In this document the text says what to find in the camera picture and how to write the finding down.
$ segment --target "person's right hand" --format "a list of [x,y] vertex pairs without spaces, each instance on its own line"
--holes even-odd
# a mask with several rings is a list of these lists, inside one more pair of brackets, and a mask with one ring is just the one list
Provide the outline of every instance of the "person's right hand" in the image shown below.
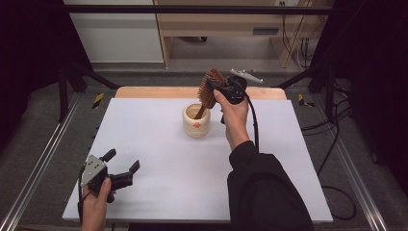
[[248,101],[246,98],[239,104],[233,105],[218,90],[214,90],[214,97],[221,105],[224,113],[226,126],[225,136],[230,144],[231,150],[245,141],[249,141],[246,131],[246,119],[248,117]]

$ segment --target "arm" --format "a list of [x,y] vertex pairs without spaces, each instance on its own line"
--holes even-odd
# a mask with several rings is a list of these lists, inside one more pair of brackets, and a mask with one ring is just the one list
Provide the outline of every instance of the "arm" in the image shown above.
[[111,191],[111,179],[105,178],[98,196],[95,196],[88,185],[84,186],[84,212],[82,231],[101,231],[105,228],[107,210],[106,200]]
[[228,176],[232,230],[313,230],[306,206],[279,161],[260,154],[246,131],[248,103],[230,104],[217,90],[232,153]]

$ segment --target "white table surface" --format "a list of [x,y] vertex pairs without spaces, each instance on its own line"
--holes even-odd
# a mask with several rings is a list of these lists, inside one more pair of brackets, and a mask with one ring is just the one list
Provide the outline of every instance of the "white table surface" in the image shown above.
[[[252,100],[259,124],[260,151],[273,153],[302,196],[313,222],[333,221],[289,100]],[[89,152],[116,149],[110,174],[128,171],[140,160],[134,185],[116,192],[107,219],[132,222],[228,222],[227,176],[231,152],[218,104],[212,128],[193,139],[183,130],[182,112],[195,98],[114,98]],[[253,140],[253,119],[247,129]],[[63,218],[79,220],[78,192]]]

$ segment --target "aluminum rail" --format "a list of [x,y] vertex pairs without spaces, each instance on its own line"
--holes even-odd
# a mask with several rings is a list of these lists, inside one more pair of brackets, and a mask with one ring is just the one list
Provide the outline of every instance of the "aluminum rail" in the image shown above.
[[61,13],[220,13],[220,14],[345,14],[348,9],[331,7],[254,7],[254,6],[190,6],[190,5],[60,5],[43,6]]
[[[324,103],[321,95],[313,95],[316,105],[323,116],[323,118],[327,118],[324,112]],[[330,135],[332,139],[335,139],[335,134],[337,130],[336,128],[330,129]],[[341,138],[342,134],[339,135],[339,138],[336,143],[336,147],[338,149],[338,156],[340,162],[343,165],[345,174],[350,182],[351,187],[353,188],[357,199],[360,202],[360,205],[366,215],[367,221],[369,222],[371,229],[374,231],[387,231],[388,227],[382,218],[377,206],[375,205],[374,199],[372,198],[369,189],[364,183],[363,177],[359,173],[357,167],[354,165],[353,161],[351,160],[350,155],[345,148],[345,145]]]
[[69,112],[65,117],[64,121],[60,122],[56,129],[54,130],[51,139],[45,146],[41,156],[39,157],[36,166],[31,172],[30,177],[27,179],[23,189],[21,190],[19,196],[15,200],[13,206],[9,210],[6,217],[2,220],[0,224],[1,231],[13,231],[18,222],[21,219],[30,199],[32,198],[42,175],[44,174],[47,166],[54,155],[55,150],[58,147],[61,139],[63,138],[64,132],[75,114],[82,95],[80,93],[74,93],[72,100],[69,105]]

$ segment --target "hand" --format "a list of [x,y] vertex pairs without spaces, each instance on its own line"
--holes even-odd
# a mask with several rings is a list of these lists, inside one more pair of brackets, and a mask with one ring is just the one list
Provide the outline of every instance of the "hand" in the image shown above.
[[104,230],[107,210],[106,200],[111,191],[111,185],[111,179],[109,177],[105,178],[97,197],[90,191],[88,185],[84,186],[83,196],[86,198],[84,199],[82,231]]
[[233,105],[218,90],[214,90],[214,97],[221,105],[224,113],[226,126],[225,136],[230,144],[231,150],[245,141],[249,141],[246,131],[246,118],[248,117],[248,101],[246,98],[239,104]]

